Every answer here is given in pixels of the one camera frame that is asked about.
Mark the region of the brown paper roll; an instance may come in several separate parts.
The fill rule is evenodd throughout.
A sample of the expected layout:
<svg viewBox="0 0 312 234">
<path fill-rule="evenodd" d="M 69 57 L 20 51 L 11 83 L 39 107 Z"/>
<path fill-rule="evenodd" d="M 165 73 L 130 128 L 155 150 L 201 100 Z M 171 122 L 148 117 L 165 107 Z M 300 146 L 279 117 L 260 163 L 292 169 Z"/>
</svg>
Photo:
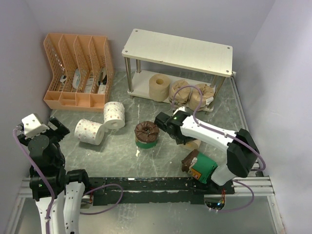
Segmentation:
<svg viewBox="0 0 312 234">
<path fill-rule="evenodd" d="M 202 94 L 202 102 L 199 108 L 199 111 L 204 110 L 208 105 L 214 100 L 214 90 L 207 84 L 200 83 L 195 85 Z M 195 110 L 200 102 L 200 93 L 196 88 L 192 89 L 192 93 L 188 102 L 188 106 L 191 110 Z"/>
<path fill-rule="evenodd" d="M 175 108 L 178 108 L 187 104 L 189 97 L 190 97 L 190 93 L 191 93 L 190 87 L 183 88 L 176 95 L 175 93 L 181 87 L 188 86 L 188 85 L 189 83 L 184 79 L 177 80 L 172 84 L 170 91 L 169 91 L 168 100 L 170 103 L 172 103 L 172 101 L 174 102 Z"/>
</svg>

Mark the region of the beige unwrapped paper roll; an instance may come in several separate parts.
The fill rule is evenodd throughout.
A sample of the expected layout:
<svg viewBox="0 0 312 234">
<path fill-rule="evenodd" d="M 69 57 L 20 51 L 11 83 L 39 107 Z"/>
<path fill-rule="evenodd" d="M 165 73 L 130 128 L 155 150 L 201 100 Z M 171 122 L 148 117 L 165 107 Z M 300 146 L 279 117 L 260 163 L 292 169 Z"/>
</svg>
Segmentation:
<svg viewBox="0 0 312 234">
<path fill-rule="evenodd" d="M 149 97 L 157 102 L 164 101 L 169 96 L 170 83 L 166 75 L 153 75 L 149 80 Z"/>
<path fill-rule="evenodd" d="M 197 150 L 200 147 L 200 145 L 201 145 L 201 140 L 199 139 L 188 141 L 185 144 L 180 144 L 182 148 L 190 150 L 190 151 Z"/>
</svg>

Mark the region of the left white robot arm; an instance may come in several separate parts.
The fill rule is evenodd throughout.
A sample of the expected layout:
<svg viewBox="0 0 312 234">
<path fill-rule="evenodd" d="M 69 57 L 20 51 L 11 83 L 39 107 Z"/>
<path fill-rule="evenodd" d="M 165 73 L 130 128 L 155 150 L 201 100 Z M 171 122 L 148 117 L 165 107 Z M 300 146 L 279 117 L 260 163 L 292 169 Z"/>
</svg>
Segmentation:
<svg viewBox="0 0 312 234">
<path fill-rule="evenodd" d="M 84 169 L 65 170 L 60 142 L 70 133 L 55 117 L 51 128 L 30 114 L 21 120 L 13 136 L 31 167 L 29 187 L 40 216 L 43 234 L 77 234 L 81 199 L 91 189 Z"/>
</svg>

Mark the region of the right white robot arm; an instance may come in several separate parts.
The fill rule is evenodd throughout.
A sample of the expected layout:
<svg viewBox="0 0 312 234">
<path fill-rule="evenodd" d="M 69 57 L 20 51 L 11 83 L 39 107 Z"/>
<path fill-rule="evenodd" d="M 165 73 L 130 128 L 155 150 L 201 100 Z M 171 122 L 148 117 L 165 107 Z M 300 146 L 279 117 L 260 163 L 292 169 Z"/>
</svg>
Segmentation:
<svg viewBox="0 0 312 234">
<path fill-rule="evenodd" d="M 201 183 L 207 183 L 207 189 L 212 194 L 219 193 L 224 184 L 235 177 L 246 178 L 259 155 L 253 138 L 245 129 L 238 132 L 225 130 L 198 120 L 182 110 L 176 111 L 173 116 L 161 112 L 154 123 L 177 144 L 198 139 L 226 153 L 226 162 L 221 164 L 202 153 L 186 158 L 183 170 Z"/>
</svg>

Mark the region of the floral white paper roll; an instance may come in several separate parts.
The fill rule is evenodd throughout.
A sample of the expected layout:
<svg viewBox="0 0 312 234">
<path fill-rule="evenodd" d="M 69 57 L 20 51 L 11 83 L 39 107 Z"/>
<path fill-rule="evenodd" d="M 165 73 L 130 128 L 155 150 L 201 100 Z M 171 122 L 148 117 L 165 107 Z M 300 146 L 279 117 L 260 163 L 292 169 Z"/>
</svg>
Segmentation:
<svg viewBox="0 0 312 234">
<path fill-rule="evenodd" d="M 105 134 L 105 128 L 102 123 L 81 119 L 74 130 L 74 137 L 80 142 L 100 145 Z"/>
<path fill-rule="evenodd" d="M 125 126 L 125 108 L 121 102 L 111 101 L 104 105 L 104 127 L 114 130 Z"/>
</svg>

